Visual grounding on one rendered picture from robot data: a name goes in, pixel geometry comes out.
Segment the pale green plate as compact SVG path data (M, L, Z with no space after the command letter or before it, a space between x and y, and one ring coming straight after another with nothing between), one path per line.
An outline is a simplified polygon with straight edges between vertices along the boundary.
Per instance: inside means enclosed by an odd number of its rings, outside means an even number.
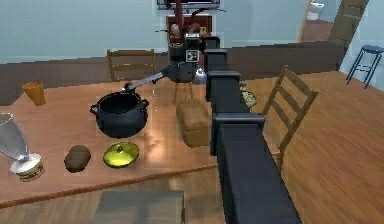
M256 105L256 95L250 91L242 91L241 95L246 103L246 105L251 108Z

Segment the orange cup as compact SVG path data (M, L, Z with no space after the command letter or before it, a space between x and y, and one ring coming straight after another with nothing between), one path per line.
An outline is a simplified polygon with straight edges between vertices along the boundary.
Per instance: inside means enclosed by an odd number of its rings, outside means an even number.
M44 86L41 82L31 81L25 83L22 85L22 89L36 106L42 106L46 103Z

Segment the black television set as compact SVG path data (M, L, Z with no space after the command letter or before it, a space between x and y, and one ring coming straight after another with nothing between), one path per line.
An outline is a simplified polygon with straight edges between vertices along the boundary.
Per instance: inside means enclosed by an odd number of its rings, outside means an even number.
M177 0L157 0L159 10L166 10L168 6L174 8ZM219 8L220 0L180 0L184 9Z

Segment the dark red cabinet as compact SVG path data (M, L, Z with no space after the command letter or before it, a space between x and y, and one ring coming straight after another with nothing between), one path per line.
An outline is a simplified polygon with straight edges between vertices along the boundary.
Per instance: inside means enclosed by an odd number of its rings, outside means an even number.
M206 48L205 38L212 32L210 15L176 14L166 17L168 51L198 50Z

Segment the grey-seated wooden chair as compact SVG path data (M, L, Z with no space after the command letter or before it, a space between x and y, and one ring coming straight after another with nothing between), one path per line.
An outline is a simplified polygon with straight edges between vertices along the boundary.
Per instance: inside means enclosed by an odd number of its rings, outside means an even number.
M185 224L184 192L104 191L92 224Z

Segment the yellow-green round lid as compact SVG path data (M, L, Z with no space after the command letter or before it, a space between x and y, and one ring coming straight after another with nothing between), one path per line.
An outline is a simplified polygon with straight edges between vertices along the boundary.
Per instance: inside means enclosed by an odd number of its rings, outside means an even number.
M133 164L139 157L139 147L131 142L111 145L103 155L103 162L110 168L124 168Z

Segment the clear glass cream-based vessel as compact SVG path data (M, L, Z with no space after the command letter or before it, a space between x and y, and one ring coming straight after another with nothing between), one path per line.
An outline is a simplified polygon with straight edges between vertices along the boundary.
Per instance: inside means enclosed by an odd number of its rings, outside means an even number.
M0 113L0 153L13 160L10 171L23 182L36 180L44 173L41 156L29 152L25 134L11 113Z

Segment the brown potato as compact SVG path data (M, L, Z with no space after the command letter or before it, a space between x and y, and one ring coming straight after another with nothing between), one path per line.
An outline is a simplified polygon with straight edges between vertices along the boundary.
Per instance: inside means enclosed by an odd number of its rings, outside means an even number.
M68 172L83 171L91 159L90 150L84 145L73 146L64 158L64 165Z

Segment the brown bread loaf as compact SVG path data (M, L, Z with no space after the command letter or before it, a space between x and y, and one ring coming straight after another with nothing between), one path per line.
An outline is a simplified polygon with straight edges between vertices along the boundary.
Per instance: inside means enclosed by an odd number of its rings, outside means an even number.
M200 100L191 99L176 107L177 121L184 143L191 148L206 146L210 141L210 114Z

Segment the white toilet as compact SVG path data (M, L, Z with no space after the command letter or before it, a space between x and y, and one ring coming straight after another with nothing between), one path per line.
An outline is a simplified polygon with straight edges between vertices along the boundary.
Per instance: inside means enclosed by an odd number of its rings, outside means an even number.
M317 20L319 17L319 13L322 11L323 7L323 3L311 2L307 13L307 19L312 21Z

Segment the wooden dining table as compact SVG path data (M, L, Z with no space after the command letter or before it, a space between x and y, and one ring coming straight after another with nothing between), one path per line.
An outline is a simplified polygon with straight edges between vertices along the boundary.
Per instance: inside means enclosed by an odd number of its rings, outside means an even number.
M45 172L32 182L22 182L9 171L10 161L0 155L0 209L216 166L207 146L189 148L182 141L172 103L174 85L162 79L137 89L149 101L145 128L129 139L139 146L139 158L126 168L107 167L103 154L116 140L98 129L89 109L121 88L119 82L48 88L44 106L21 95L12 105L2 107L2 112L12 113L19 122L29 150L42 156ZM83 171L70 173L64 158L75 145L86 146L91 159Z

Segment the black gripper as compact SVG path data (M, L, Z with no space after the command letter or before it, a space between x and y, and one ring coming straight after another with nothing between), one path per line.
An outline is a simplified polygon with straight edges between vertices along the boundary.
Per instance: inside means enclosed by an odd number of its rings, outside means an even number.
M126 83L123 91L134 91L137 87L147 83L156 83L158 80L167 77L175 83L191 82L198 68L199 51L196 49L186 49L181 43L173 43L168 46L168 69L150 75L135 83Z

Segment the olive-brown room door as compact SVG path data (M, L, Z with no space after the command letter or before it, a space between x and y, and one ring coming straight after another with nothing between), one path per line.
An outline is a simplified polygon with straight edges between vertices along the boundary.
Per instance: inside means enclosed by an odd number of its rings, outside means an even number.
M369 0L341 0L328 40L348 49Z

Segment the silver round-topped object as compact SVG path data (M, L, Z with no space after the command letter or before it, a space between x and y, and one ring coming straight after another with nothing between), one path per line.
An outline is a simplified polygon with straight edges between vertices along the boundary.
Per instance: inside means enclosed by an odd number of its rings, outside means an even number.
M207 75L202 68L198 68L195 73L195 77L192 80L194 85L204 85L207 80Z

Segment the black cooking pot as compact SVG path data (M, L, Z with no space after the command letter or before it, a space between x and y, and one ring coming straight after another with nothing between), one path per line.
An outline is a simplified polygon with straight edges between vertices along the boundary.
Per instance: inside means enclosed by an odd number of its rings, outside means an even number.
M111 138L128 138L138 134L148 119L149 101L137 93L114 92L90 107L98 128Z

